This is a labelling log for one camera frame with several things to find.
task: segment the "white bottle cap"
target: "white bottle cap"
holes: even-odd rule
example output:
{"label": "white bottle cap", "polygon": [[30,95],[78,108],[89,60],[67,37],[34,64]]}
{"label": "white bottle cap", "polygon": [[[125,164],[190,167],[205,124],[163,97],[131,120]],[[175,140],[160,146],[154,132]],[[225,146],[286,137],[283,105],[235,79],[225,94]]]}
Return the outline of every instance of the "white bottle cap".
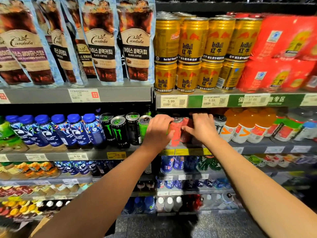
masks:
{"label": "white bottle cap", "polygon": [[163,198],[163,197],[159,197],[159,198],[158,198],[158,203],[159,203],[159,204],[163,204],[163,202],[164,202],[164,198]]}
{"label": "white bottle cap", "polygon": [[176,202],[177,202],[177,203],[182,202],[182,198],[181,198],[180,196],[178,196],[178,197],[176,198]]}
{"label": "white bottle cap", "polygon": [[168,198],[167,198],[167,203],[168,203],[168,204],[172,204],[172,203],[173,203],[172,197],[168,197]]}

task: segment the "orange bottle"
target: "orange bottle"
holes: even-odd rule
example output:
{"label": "orange bottle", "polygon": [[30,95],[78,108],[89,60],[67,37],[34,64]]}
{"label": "orange bottle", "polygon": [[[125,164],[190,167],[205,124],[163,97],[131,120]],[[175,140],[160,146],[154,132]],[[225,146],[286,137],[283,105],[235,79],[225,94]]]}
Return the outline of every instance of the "orange bottle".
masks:
{"label": "orange bottle", "polygon": [[256,124],[257,115],[254,112],[251,112],[249,109],[244,110],[239,114],[239,123],[236,131],[233,133],[232,141],[238,144],[242,144],[247,141],[248,136],[251,133],[251,130]]}
{"label": "orange bottle", "polygon": [[224,115],[227,117],[226,124],[221,130],[220,137],[229,142],[236,131],[239,123],[239,114],[243,108],[229,108]]}
{"label": "orange bottle", "polygon": [[273,108],[250,108],[249,111],[254,113],[256,124],[247,141],[259,143],[276,120],[276,111]]}

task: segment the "black can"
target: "black can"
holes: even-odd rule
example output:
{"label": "black can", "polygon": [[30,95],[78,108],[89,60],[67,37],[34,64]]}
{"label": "black can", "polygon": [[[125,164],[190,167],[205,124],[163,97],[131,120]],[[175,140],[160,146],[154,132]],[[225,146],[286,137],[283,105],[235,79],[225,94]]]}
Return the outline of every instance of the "black can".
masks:
{"label": "black can", "polygon": [[101,126],[103,128],[103,132],[105,133],[108,144],[115,145],[116,138],[115,138],[115,135],[113,133],[111,123],[110,123],[112,118],[113,118],[113,114],[104,113],[104,114],[101,114],[99,116],[99,121],[100,121]]}
{"label": "black can", "polygon": [[138,124],[139,118],[140,115],[136,112],[128,113],[125,116],[126,122],[128,123],[129,139],[132,145],[139,145],[142,143]]}
{"label": "black can", "polygon": [[118,148],[129,148],[125,117],[116,116],[110,121]]}

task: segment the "juice bottle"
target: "juice bottle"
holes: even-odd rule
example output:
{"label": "juice bottle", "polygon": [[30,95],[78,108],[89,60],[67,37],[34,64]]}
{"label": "juice bottle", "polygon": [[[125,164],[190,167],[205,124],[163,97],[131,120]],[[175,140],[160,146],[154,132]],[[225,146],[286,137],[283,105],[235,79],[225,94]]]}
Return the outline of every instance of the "juice bottle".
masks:
{"label": "juice bottle", "polygon": [[257,115],[254,112],[250,112],[249,109],[244,110],[238,115],[239,123],[236,131],[232,136],[232,141],[238,144],[242,144],[247,141],[251,130],[256,124]]}
{"label": "juice bottle", "polygon": [[225,126],[222,128],[220,137],[229,142],[236,131],[239,123],[239,114],[243,111],[242,108],[229,108],[224,115],[227,117]]}
{"label": "juice bottle", "polygon": [[251,130],[247,141],[250,143],[259,143],[276,120],[276,112],[273,108],[250,108],[250,112],[255,114],[256,124]]}
{"label": "juice bottle", "polygon": [[272,134],[271,140],[279,140],[283,142],[291,140],[312,115],[312,111],[304,108],[290,109],[287,113],[287,117]]}
{"label": "juice bottle", "polygon": [[286,118],[286,109],[285,108],[279,108],[276,111],[276,119],[274,123],[271,125],[271,127],[268,129],[268,131],[264,134],[265,137],[271,137],[271,135],[274,133],[274,131],[277,129],[277,127],[283,122],[283,120]]}

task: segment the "forearm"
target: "forearm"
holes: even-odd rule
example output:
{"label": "forearm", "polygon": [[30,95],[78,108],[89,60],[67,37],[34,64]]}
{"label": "forearm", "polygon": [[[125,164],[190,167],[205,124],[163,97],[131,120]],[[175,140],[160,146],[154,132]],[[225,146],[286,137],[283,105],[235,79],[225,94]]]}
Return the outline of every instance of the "forearm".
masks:
{"label": "forearm", "polygon": [[100,238],[120,215],[153,151],[142,146],[70,202],[34,238]]}
{"label": "forearm", "polygon": [[270,237],[316,236],[317,215],[305,204],[220,137],[209,141],[206,147],[217,157],[253,218]]}

